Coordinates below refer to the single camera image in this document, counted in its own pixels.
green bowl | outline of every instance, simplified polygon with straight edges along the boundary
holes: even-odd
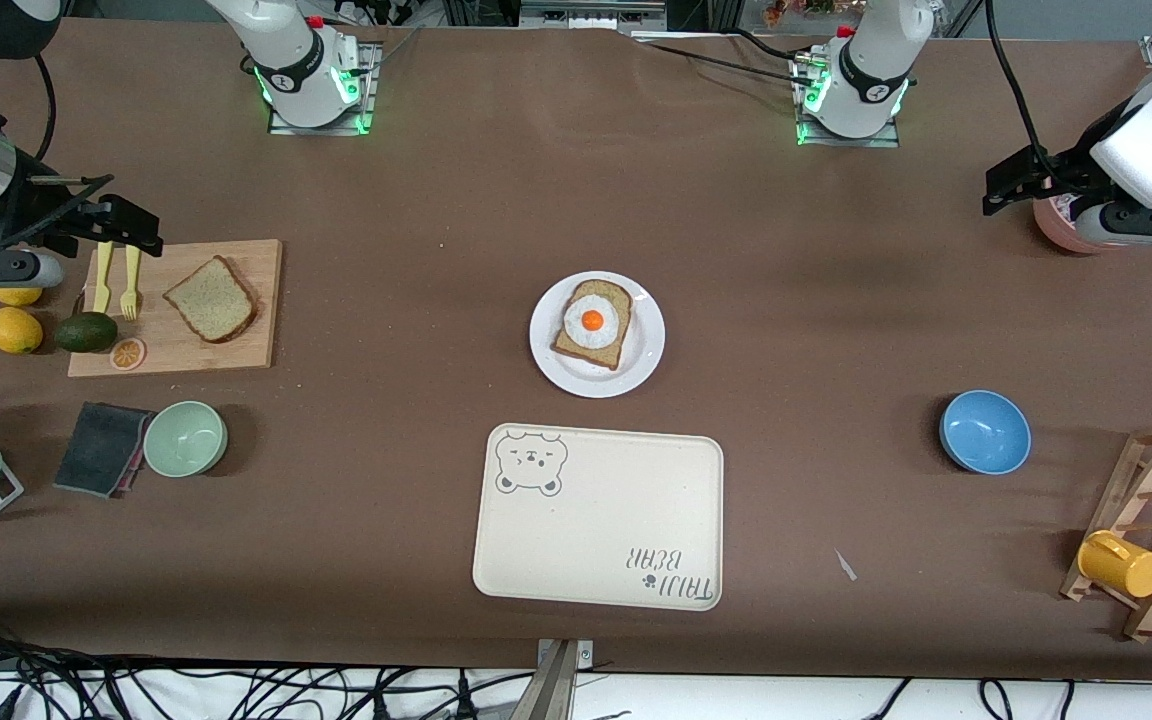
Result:
[[[145,433],[145,460],[166,478],[205,473],[225,454],[225,420],[202,402],[187,400],[161,411]]]

green led light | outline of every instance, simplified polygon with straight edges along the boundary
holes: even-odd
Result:
[[[274,101],[270,100],[270,89],[265,88],[265,78],[260,77],[260,74],[256,74],[256,82],[260,83],[260,97],[264,97],[266,105],[273,105]]]
[[[896,92],[896,104],[892,105],[892,114],[890,114],[892,118],[895,118],[896,113],[900,113],[900,101],[905,99],[905,91],[908,90],[909,90],[909,81],[905,81],[900,86],[900,91]]]
[[[828,70],[820,73],[820,78],[812,83],[808,94],[804,99],[803,106],[810,113],[819,113],[820,105],[824,103],[824,94],[829,90],[829,73]]]
[[[369,135],[371,132],[371,118],[376,114],[371,109],[365,109],[356,119],[353,120],[353,127],[357,129],[358,135]]]
[[[353,83],[349,83],[348,86],[346,85],[347,81],[353,79],[348,76],[348,73],[342,73],[339,69],[332,68],[332,78],[335,83],[338,83],[340,100],[344,103],[353,103],[353,100],[355,100],[355,96],[358,94],[358,88]]]

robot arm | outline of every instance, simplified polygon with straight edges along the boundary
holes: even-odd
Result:
[[[306,24],[294,0],[206,0],[247,46],[265,99],[293,126],[332,123],[358,101],[358,41]]]
[[[829,71],[804,109],[836,136],[881,131],[899,109],[934,20],[929,0],[869,0],[856,32],[820,50]]]
[[[40,53],[55,35],[59,0],[0,0],[0,56],[29,58]],[[159,219],[116,195],[88,197],[108,183],[100,179],[61,179],[1,132],[0,119],[0,286],[46,287],[60,282],[60,266],[51,256],[10,250],[18,243],[46,247],[73,258],[78,238],[123,242],[150,255],[162,253]],[[69,185],[83,185],[70,192]]]
[[[1152,73],[1074,147],[1023,147],[986,173],[986,215],[1016,200],[1078,196],[1071,218],[1093,242],[1152,240]]]

white plate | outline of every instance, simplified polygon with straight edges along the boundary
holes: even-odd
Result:
[[[494,597],[712,609],[723,584],[722,447],[500,425],[483,467],[473,584]]]
[[[563,325],[563,309],[576,286],[585,281],[608,281],[626,288],[634,297],[630,306],[630,328],[626,331],[626,346],[621,348],[621,365],[608,370],[584,359],[567,357],[553,351],[554,338]],[[643,286],[626,275],[591,270],[554,283],[531,313],[531,356],[550,382],[582,397],[615,397],[639,387],[660,364],[664,353],[664,317],[660,306]]]

bear drawing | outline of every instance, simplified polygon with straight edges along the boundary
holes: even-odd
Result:
[[[563,488],[558,473],[567,461],[567,446],[558,435],[550,439],[540,433],[506,433],[497,444],[495,455],[500,462],[500,492],[538,488],[540,495],[555,497]]]

